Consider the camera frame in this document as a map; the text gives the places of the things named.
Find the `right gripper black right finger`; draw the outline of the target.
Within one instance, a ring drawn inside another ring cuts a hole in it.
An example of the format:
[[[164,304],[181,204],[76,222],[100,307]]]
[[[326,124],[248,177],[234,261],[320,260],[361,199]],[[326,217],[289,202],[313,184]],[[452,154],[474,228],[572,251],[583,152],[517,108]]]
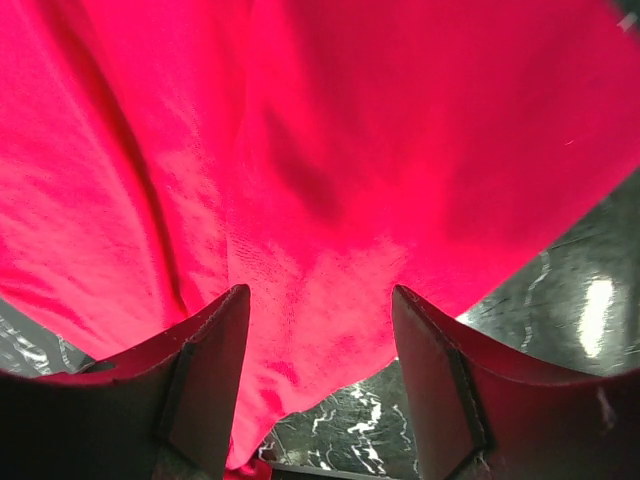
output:
[[[635,479],[639,374],[594,376],[511,348],[412,290],[394,336],[425,479]]]

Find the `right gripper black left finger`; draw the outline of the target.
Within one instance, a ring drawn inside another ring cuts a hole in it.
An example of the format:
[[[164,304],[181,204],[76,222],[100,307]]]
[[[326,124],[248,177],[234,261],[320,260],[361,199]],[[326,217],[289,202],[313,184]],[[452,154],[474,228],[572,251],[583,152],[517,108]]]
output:
[[[80,373],[1,376],[5,479],[156,479],[170,453],[224,475],[250,290]]]

